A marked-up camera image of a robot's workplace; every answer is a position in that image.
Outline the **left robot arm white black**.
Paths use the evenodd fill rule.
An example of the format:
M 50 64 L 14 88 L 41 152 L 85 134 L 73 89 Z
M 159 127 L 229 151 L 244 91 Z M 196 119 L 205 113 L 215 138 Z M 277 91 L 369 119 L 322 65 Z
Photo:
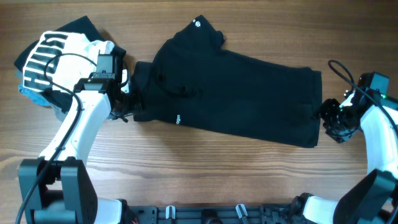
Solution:
M 123 199 L 99 198 L 86 162 L 99 128 L 123 98 L 113 78 L 82 78 L 52 142 L 36 159 L 24 159 L 18 177 L 22 204 L 16 223 L 139 223 Z

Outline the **black t-shirt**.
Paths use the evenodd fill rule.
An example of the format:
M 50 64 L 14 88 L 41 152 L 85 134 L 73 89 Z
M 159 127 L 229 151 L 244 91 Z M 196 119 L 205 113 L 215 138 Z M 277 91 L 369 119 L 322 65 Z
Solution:
M 247 57 L 223 44 L 223 33 L 198 16 L 151 63 L 137 62 L 142 110 L 134 120 L 315 147 L 321 73 Z

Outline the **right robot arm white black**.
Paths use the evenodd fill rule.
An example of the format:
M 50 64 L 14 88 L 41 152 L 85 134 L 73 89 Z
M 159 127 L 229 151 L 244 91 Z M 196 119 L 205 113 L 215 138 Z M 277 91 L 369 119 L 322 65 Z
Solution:
M 362 131 L 366 141 L 367 174 L 339 200 L 302 194 L 291 204 L 290 220 L 310 223 L 397 223 L 397 102 L 393 98 L 339 103 L 326 100 L 315 113 L 326 134 L 338 143 Z

